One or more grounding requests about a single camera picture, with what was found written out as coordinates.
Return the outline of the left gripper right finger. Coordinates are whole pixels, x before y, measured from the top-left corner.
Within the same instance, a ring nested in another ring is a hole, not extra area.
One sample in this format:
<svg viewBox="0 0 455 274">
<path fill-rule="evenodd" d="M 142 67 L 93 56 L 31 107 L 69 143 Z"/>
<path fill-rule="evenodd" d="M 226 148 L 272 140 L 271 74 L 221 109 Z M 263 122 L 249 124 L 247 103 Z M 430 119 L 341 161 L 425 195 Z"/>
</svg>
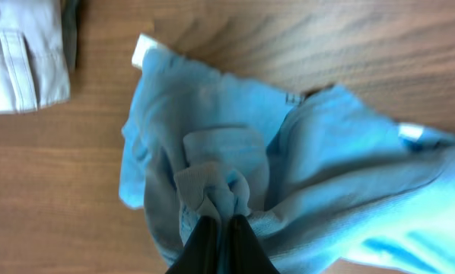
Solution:
<svg viewBox="0 0 455 274">
<path fill-rule="evenodd" d="M 279 274 L 245 216 L 235 215 L 230 220 L 228 243 L 232 274 Z"/>
</svg>

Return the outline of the light blue t-shirt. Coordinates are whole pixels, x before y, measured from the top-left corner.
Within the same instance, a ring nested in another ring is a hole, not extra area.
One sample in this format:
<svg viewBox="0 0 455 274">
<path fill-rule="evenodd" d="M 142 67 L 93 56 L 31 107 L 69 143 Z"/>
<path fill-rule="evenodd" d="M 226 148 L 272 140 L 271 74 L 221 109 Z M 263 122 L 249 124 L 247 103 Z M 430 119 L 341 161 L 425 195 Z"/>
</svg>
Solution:
<svg viewBox="0 0 455 274">
<path fill-rule="evenodd" d="M 173 264 L 200 218 L 243 215 L 274 267 L 337 260 L 455 273 L 455 135 L 397 122 L 341 85 L 289 94 L 141 35 L 119 197 Z"/>
</svg>

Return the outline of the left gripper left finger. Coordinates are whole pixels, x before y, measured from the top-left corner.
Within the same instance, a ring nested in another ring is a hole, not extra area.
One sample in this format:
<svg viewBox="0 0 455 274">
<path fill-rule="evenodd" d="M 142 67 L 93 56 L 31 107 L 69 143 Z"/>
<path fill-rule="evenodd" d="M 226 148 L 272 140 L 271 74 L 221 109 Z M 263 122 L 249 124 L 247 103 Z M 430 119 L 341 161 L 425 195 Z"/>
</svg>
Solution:
<svg viewBox="0 0 455 274">
<path fill-rule="evenodd" d="M 165 274 L 215 274 L 218 262 L 217 239 L 216 220 L 201 217 L 183 252 Z"/>
</svg>

